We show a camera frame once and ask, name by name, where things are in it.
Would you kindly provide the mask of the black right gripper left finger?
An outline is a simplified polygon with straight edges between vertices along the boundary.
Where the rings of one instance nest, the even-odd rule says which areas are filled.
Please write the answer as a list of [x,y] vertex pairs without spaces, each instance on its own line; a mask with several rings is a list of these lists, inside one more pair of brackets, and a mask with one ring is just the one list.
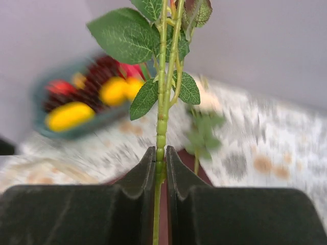
[[151,244],[155,153],[112,185],[16,185],[1,196],[1,244]]

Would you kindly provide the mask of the dark red wrapping paper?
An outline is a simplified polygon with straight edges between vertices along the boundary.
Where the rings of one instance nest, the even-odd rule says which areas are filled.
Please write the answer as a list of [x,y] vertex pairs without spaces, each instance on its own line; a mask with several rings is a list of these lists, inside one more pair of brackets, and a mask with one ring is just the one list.
[[[195,163],[195,157],[193,155],[190,155],[187,153],[185,149],[180,150],[177,152],[178,156],[180,157],[181,161],[186,165],[190,170],[194,170],[194,163]],[[201,178],[204,182],[206,182],[208,185],[212,186],[212,183],[210,179],[208,178],[207,174],[205,173],[202,166],[199,164],[198,169],[198,176]]]

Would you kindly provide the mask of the peach rose stem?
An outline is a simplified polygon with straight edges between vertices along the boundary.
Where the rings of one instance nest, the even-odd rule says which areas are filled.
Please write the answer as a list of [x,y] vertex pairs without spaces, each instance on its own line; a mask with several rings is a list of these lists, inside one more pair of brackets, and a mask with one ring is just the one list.
[[153,243],[159,243],[161,185],[166,177],[165,146],[169,109],[182,100],[197,105],[200,94],[187,86],[190,77],[183,62],[195,28],[205,25],[210,1],[133,1],[133,8],[119,8],[87,24],[92,37],[112,58],[125,64],[154,61],[156,76],[148,80],[133,100],[129,116],[138,119],[158,105],[156,126]]

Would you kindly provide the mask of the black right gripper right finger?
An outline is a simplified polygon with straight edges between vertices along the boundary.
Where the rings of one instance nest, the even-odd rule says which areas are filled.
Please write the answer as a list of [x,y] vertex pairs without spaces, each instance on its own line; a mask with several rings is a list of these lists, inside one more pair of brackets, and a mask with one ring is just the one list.
[[169,244],[326,244],[309,197],[292,188],[212,187],[166,149]]

